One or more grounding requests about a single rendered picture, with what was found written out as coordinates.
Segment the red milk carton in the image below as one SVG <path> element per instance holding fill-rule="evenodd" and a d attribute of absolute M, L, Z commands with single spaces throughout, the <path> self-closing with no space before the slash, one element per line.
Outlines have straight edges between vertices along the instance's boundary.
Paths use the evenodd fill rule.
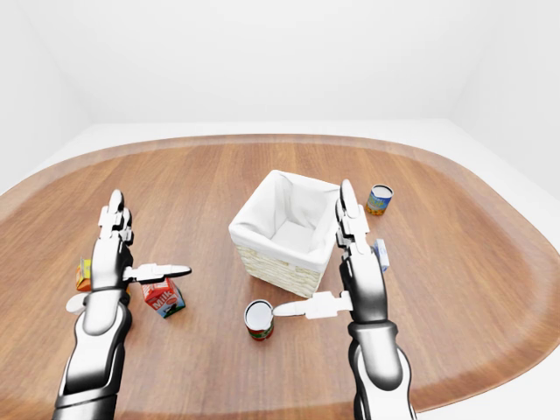
<path fill-rule="evenodd" d="M 180 289 L 168 277 L 161 283 L 143 284 L 142 291 L 144 302 L 164 319 L 185 307 Z"/>

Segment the white blue small box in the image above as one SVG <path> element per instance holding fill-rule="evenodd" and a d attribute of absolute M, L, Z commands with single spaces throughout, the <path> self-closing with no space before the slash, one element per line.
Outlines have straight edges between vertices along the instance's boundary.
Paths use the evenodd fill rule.
<path fill-rule="evenodd" d="M 383 239 L 376 239 L 372 246 L 377 259 L 379 261 L 381 271 L 385 272 L 390 267 L 389 255 Z"/>

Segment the orange juice carton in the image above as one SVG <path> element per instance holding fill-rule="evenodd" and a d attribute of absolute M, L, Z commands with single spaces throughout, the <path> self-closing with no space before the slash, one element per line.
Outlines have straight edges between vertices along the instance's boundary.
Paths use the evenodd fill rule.
<path fill-rule="evenodd" d="M 85 292 L 91 291 L 91 260 L 80 259 L 80 264 L 76 270 L 76 290 Z"/>

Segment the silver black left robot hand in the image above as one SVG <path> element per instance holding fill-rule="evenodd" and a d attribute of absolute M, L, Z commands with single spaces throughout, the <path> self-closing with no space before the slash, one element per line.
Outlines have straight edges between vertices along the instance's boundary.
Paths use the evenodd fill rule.
<path fill-rule="evenodd" d="M 133 257 L 129 249 L 134 241 L 132 215 L 124 205 L 119 189 L 112 192 L 108 205 L 101 209 L 99 226 L 101 231 L 92 254 L 92 291 L 126 289 L 130 282 L 160 283 L 166 278 L 182 277 L 192 272 L 184 265 L 146 263 L 132 267 Z"/>

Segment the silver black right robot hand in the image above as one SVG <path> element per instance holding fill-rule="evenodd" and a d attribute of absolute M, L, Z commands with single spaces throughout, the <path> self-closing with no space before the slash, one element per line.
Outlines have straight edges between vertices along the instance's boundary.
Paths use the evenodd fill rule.
<path fill-rule="evenodd" d="M 280 304 L 273 309 L 274 316 L 304 315 L 308 319 L 323 319 L 335 317 L 341 311 L 350 311 L 353 321 L 362 324 L 388 318 L 381 266 L 366 240 L 369 232 L 367 218 L 347 179 L 340 185 L 335 213 L 339 223 L 337 245 L 344 250 L 339 266 L 344 290 L 338 297 L 324 291 L 303 301 Z"/>

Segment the blue yellow tin can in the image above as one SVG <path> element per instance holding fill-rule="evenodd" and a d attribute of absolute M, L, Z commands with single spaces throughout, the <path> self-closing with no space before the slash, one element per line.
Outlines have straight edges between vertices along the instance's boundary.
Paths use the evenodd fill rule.
<path fill-rule="evenodd" d="M 374 215 L 383 215 L 394 195 L 387 185 L 373 185 L 367 200 L 367 211 Z"/>

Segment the red label tin can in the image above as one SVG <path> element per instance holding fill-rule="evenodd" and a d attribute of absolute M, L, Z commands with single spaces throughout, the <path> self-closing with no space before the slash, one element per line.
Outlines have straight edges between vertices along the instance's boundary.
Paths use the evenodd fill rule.
<path fill-rule="evenodd" d="M 273 307 L 264 300 L 252 301 L 245 309 L 244 322 L 250 336 L 257 341 L 266 340 L 274 330 Z"/>

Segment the white lined wicker basket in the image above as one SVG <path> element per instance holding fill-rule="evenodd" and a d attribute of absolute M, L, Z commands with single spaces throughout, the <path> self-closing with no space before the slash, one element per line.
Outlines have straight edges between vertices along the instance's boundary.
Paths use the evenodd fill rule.
<path fill-rule="evenodd" d="M 339 195 L 338 185 L 271 171 L 228 227 L 246 271 L 311 297 L 333 251 Z"/>

